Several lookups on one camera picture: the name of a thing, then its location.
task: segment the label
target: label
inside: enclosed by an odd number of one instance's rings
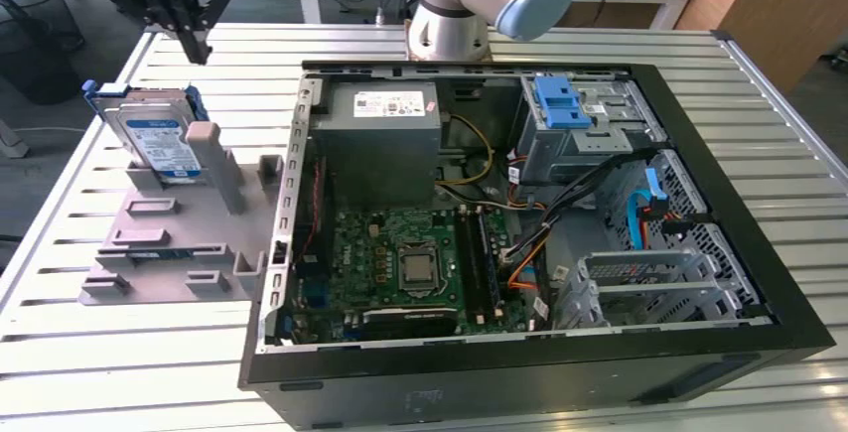
[[[126,134],[158,174],[186,182],[200,175],[200,163],[182,142],[182,128],[173,119],[128,120]]]
[[[568,268],[561,265],[556,265],[556,269],[553,270],[553,274],[550,275],[550,280],[565,281],[566,276],[568,276]]]
[[[353,117],[424,116],[421,91],[360,91],[353,97]]]
[[[606,114],[606,108],[602,104],[582,104],[582,113],[585,114]]]
[[[158,253],[154,251],[140,251],[136,253],[128,253],[129,258],[158,258]]]
[[[538,315],[546,319],[546,304],[544,304],[544,302],[541,301],[541,298],[538,298],[537,296],[534,297],[534,300],[532,301],[532,308],[538,313]]]
[[[518,169],[517,167],[509,167],[506,169],[506,174],[510,184],[517,184],[521,181],[521,169]]]

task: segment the black wire basket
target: black wire basket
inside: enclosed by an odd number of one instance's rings
[[[0,22],[0,75],[36,104],[56,104],[78,95],[80,77],[41,20]]]
[[[33,18],[44,22],[64,52],[73,52],[85,44],[65,0],[0,0],[0,5],[13,19]]]

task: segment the open computer tower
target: open computer tower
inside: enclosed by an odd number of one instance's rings
[[[240,376],[292,427],[689,400],[833,345],[653,67],[304,68]]]

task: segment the metal table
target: metal table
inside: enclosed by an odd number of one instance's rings
[[[190,66],[145,34],[120,73],[192,80],[237,159],[285,154],[301,60],[401,60],[402,31],[349,25],[220,25]],[[736,45],[708,33],[561,30],[533,43],[492,34],[497,61],[656,65],[838,342],[684,403],[513,416],[409,429],[628,431],[848,427],[848,176]],[[238,391],[246,302],[85,307],[80,284],[128,180],[128,156],[96,119],[0,279],[2,430],[278,431]]]

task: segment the ram slot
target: ram slot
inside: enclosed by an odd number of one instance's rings
[[[480,215],[458,211],[453,215],[457,241],[457,259],[462,277],[462,296],[468,322],[482,325],[493,317],[492,295],[486,274],[485,237],[481,231]]]
[[[484,268],[486,277],[486,286],[489,288],[489,302],[493,307],[493,314],[496,318],[504,316],[501,310],[501,289],[498,287],[498,270],[496,263],[496,248],[490,245],[489,230],[486,229],[486,215],[485,213],[477,214],[477,224],[480,229],[480,242],[482,244],[484,252]]]

